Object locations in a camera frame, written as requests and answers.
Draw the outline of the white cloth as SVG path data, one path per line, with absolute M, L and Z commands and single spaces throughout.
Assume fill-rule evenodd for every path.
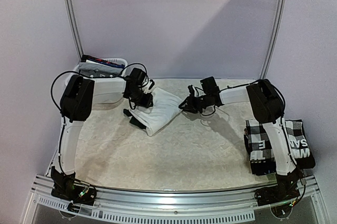
M 145 129 L 150 137 L 169 124 L 182 111 L 179 105 L 183 101 L 178 96 L 158 87 L 154 89 L 152 95 L 152 107 L 137 106 L 134 110 L 123 110 L 124 115 L 131 118 L 130 123 L 139 129 Z

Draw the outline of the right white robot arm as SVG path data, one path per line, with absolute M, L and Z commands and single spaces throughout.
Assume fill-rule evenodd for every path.
M 220 107 L 233 103 L 249 102 L 254 118 L 263 126 L 274 154 L 276 173 L 282 179 L 302 179 L 303 174 L 291 152 L 286 132 L 285 101 L 268 79 L 259 79 L 248 84 L 220 89 L 214 77 L 201 80 L 203 95 L 197 88 L 188 86 L 189 95 L 179 104 L 179 109 L 188 113 L 202 113 L 212 106 Z

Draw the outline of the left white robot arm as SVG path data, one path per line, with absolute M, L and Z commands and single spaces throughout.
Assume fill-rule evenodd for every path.
M 75 156 L 77 143 L 84 121 L 97 103 L 96 96 L 112 96 L 115 103 L 121 98 L 129 102 L 130 109 L 153 106 L 152 91 L 155 82 L 147 72 L 133 68 L 127 76 L 122 74 L 113 78 L 89 78 L 72 71 L 72 76 L 57 105 L 61 113 L 61 132 L 57 153 L 47 173 L 53 180 L 75 177 Z

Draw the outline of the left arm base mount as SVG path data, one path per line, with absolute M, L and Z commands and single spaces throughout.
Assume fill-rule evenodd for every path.
M 91 184 L 76 179 L 75 173 L 65 175 L 58 172 L 53 166 L 51 168 L 51 178 L 54 183 L 51 192 L 53 197 L 71 201 L 74 204 L 94 205 L 97 196 L 96 188 Z

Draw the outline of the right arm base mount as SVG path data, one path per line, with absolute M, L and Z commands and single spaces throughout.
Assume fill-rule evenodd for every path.
M 255 191 L 254 198 L 258 206 L 281 203 L 291 200 L 290 207 L 299 203 L 306 192 L 306 179 L 292 178 L 291 176 L 276 176 L 277 184 L 272 187 L 263 187 Z

